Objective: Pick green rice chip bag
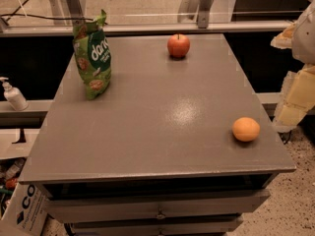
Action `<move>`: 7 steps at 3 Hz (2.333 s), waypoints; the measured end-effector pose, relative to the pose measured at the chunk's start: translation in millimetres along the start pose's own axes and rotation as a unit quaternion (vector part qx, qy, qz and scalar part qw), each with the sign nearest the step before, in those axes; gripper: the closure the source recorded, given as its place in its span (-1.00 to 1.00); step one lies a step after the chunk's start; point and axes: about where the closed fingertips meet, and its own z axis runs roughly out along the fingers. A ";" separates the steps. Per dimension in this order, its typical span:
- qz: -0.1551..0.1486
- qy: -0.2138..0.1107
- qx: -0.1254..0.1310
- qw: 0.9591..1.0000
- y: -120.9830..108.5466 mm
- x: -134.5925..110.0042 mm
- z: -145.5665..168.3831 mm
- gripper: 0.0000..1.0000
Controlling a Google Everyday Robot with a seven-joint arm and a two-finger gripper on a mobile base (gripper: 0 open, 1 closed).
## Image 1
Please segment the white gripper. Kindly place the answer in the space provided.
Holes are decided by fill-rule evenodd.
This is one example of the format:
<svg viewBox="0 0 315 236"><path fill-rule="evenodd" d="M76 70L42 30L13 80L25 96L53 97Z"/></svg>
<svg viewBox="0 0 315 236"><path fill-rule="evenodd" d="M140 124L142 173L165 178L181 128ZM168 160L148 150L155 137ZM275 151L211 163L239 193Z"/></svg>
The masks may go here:
<svg viewBox="0 0 315 236"><path fill-rule="evenodd" d="M278 49L292 48L292 56L305 64L297 73L287 72L275 110L274 129L288 133L315 106L315 1L295 23L275 36L271 45Z"/></svg>

